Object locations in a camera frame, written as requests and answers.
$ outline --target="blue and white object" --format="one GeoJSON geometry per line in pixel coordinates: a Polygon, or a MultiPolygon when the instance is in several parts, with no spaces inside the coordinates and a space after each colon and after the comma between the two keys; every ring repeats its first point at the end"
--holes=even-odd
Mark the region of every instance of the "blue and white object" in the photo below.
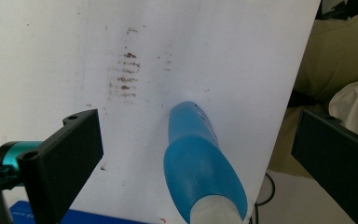
{"type": "Polygon", "coordinates": [[[168,189],[187,223],[242,223],[246,194],[220,151],[211,122],[192,102],[170,114],[169,146],[164,156],[168,189]]]}

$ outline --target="person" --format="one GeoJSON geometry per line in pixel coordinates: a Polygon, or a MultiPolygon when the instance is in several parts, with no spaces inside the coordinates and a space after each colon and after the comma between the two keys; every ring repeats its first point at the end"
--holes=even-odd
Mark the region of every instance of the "person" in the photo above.
{"type": "Polygon", "coordinates": [[[314,22],[294,93],[304,104],[286,109],[268,168],[311,177],[291,156],[303,109],[329,113],[358,133],[358,16],[347,21],[314,22]]]}

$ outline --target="white floor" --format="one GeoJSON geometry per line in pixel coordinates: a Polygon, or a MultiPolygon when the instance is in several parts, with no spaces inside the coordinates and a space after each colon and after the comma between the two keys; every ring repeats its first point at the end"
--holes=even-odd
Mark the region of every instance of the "white floor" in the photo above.
{"type": "MultiPolygon", "coordinates": [[[[260,224],[354,223],[313,179],[268,171],[275,182],[275,197],[259,207],[260,224]]],[[[267,178],[258,196],[263,202],[271,193],[267,178]]]]}

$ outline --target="blue bottle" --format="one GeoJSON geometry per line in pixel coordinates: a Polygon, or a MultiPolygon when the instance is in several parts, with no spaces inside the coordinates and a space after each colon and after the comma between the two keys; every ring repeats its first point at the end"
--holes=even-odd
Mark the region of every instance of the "blue bottle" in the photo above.
{"type": "Polygon", "coordinates": [[[208,117],[192,102],[171,111],[164,173],[173,202],[187,223],[193,205],[210,195],[231,200],[244,220],[247,200],[242,184],[220,151],[208,117]]]}

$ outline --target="black cable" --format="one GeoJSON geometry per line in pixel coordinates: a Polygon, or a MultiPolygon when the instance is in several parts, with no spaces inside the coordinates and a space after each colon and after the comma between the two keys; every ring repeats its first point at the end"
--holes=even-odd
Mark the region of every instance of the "black cable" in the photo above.
{"type": "MultiPolygon", "coordinates": [[[[266,177],[268,178],[269,182],[271,183],[272,186],[272,192],[269,195],[269,197],[262,203],[255,203],[255,224],[258,224],[258,206],[263,206],[266,203],[269,203],[275,196],[275,182],[272,179],[272,177],[266,173],[266,177]]],[[[253,219],[252,217],[249,218],[249,224],[253,224],[253,219]]]]}

